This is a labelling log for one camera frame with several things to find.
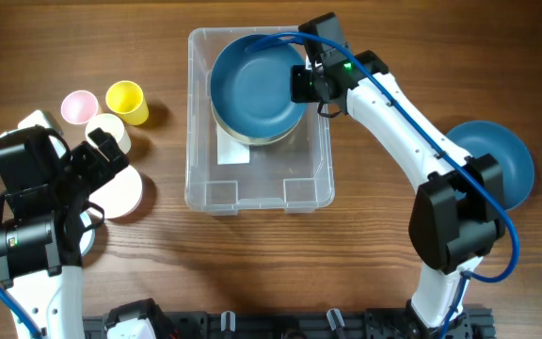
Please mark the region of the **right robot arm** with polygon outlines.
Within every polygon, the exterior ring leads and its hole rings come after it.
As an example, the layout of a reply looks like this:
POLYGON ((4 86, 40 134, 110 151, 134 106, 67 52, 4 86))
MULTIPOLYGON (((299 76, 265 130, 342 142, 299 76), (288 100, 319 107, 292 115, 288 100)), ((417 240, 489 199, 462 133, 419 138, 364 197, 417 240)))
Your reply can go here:
POLYGON ((441 338, 463 313, 470 280, 493 245, 514 235, 503 207, 502 168, 490 154, 472 156, 444 136, 399 88, 373 52, 354 54, 337 16, 301 24, 307 80, 294 73, 295 101, 335 104, 387 150, 416 194, 408 225, 422 260, 407 320, 426 338, 441 338))

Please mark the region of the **cream bowl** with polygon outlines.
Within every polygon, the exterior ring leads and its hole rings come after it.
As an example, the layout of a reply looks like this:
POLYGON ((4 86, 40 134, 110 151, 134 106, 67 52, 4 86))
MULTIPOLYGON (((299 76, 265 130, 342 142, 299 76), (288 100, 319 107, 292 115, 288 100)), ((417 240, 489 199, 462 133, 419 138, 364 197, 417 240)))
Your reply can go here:
POLYGON ((214 116, 215 122, 218 127, 220 127, 226 134, 228 134, 230 137, 234 138, 238 142, 241 142, 246 145, 250 146, 264 146, 273 144, 275 142, 280 141, 281 139, 287 137, 289 134, 292 133, 293 130, 297 127, 297 125, 300 123, 300 121, 297 121, 292 127, 290 127, 287 131, 282 132, 276 136, 273 137, 248 137, 246 135, 240 134, 236 132, 235 130, 231 129, 228 124, 226 124, 220 117, 220 115, 217 113, 216 109, 212 107, 212 114, 214 116))

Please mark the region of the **blue bowl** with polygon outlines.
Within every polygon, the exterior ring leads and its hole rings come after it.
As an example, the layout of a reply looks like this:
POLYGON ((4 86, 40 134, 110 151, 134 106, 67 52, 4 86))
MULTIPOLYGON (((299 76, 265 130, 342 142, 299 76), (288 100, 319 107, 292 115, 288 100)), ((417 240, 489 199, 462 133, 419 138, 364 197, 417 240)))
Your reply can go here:
POLYGON ((505 210, 519 207, 534 188, 534 161, 524 142, 511 130, 492 121, 467 121, 446 137, 472 156, 491 154, 502 167, 505 210))
POLYGON ((210 81, 212 106, 231 129, 248 137, 285 132, 308 107, 291 100, 291 68, 304 59, 286 44, 250 52, 250 45, 262 37, 248 35, 226 46, 210 81))

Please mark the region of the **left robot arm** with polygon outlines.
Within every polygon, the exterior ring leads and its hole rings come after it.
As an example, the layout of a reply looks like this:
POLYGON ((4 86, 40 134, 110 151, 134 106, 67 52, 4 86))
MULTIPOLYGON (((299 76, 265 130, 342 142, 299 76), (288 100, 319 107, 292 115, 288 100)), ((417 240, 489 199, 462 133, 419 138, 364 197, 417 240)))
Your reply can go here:
POLYGON ((83 234, 89 196, 129 159, 97 128, 74 149, 56 151, 60 134, 33 126, 0 137, 0 299, 21 338, 82 338, 83 234))

